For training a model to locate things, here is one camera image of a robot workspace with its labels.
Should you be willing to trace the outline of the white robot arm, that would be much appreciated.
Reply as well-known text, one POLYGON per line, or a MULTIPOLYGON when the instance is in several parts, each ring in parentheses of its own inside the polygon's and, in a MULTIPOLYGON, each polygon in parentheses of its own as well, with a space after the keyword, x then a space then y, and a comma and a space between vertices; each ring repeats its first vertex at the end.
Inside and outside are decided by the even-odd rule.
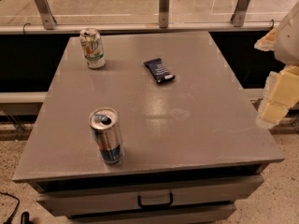
POLYGON ((284 64, 279 72, 269 73, 255 120, 260 128, 272 129, 299 103, 299 2, 254 48, 273 51, 275 59, 284 64))

